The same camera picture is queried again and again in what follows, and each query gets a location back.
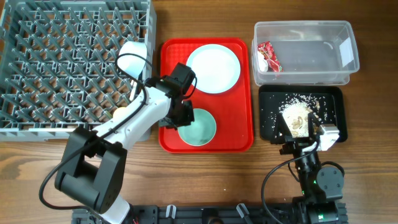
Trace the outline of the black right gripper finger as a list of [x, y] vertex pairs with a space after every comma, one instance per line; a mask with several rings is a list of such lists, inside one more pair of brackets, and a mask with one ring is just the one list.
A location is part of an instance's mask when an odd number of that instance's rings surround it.
[[308, 136], [312, 139], [315, 139], [318, 127], [320, 126], [319, 120], [315, 117], [313, 113], [308, 114], [307, 120], [308, 120]]
[[292, 140], [293, 136], [290, 132], [287, 123], [282, 115], [279, 113], [275, 120], [275, 139], [276, 140]]

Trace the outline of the mint green bowl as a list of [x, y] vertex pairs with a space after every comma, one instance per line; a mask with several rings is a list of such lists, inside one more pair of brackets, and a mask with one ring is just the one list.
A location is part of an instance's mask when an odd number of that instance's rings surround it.
[[181, 140], [190, 146], [204, 146], [215, 136], [217, 125], [213, 115], [207, 110], [195, 108], [194, 121], [177, 129]]

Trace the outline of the large light blue plate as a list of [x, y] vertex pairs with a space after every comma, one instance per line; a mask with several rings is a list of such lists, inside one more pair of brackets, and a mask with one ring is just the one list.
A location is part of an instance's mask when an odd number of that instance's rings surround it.
[[206, 44], [195, 49], [186, 65], [197, 77], [197, 89], [209, 94], [228, 91], [238, 82], [241, 74], [236, 54], [219, 44]]

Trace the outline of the yellow plastic cup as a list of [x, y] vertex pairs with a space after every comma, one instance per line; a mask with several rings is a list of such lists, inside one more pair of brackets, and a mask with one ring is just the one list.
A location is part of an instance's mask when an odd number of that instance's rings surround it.
[[128, 112], [128, 110], [126, 107], [120, 107], [114, 111], [113, 119], [122, 120], [127, 116], [127, 112]]

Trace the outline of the light blue small bowl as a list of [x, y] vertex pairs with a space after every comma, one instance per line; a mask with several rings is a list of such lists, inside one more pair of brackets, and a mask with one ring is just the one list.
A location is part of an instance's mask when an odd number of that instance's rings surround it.
[[138, 78], [146, 64], [147, 46], [142, 42], [129, 41], [122, 47], [118, 55], [118, 67], [131, 78]]

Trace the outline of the white tissue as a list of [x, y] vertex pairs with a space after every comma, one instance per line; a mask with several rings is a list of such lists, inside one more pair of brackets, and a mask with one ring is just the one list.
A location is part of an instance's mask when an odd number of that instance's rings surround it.
[[260, 51], [257, 52], [257, 59], [258, 59], [259, 71], [267, 72], [269, 68], [268, 63], [264, 55]]

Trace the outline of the red strawberry cake wrapper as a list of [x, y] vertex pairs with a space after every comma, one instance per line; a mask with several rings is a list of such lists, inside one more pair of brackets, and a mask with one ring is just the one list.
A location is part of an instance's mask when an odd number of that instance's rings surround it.
[[257, 51], [260, 51], [268, 63], [268, 70], [271, 69], [272, 72], [282, 72], [283, 68], [280, 64], [272, 44], [267, 41], [257, 45]]

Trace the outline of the cream plastic spoon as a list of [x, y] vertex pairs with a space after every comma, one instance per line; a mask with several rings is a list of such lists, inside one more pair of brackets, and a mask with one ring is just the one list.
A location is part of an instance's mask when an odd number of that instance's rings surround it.
[[137, 83], [133, 80], [131, 81], [131, 94], [129, 96], [129, 100], [133, 101], [136, 97]]

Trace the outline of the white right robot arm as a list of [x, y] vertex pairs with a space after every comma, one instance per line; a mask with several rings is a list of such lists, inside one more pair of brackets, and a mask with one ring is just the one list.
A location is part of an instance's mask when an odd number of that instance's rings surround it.
[[326, 151], [340, 136], [334, 124], [320, 124], [316, 117], [307, 116], [307, 137], [294, 137], [281, 114], [275, 121], [273, 144], [280, 144], [280, 154], [291, 154], [293, 158], [273, 168], [268, 179], [275, 171], [293, 162], [300, 183], [302, 196], [292, 202], [293, 216], [297, 223], [348, 223], [346, 205], [340, 203], [343, 198], [345, 171], [332, 161], [321, 162], [318, 153]]

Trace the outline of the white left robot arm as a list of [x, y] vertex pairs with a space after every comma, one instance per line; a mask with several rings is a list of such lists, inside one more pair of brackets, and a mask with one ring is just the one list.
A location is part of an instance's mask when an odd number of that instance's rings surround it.
[[120, 196], [127, 152], [158, 121], [177, 129], [194, 120], [189, 97], [197, 78], [164, 76], [138, 82], [142, 91], [121, 115], [92, 131], [76, 128], [51, 171], [55, 188], [106, 223], [134, 223], [133, 206]]

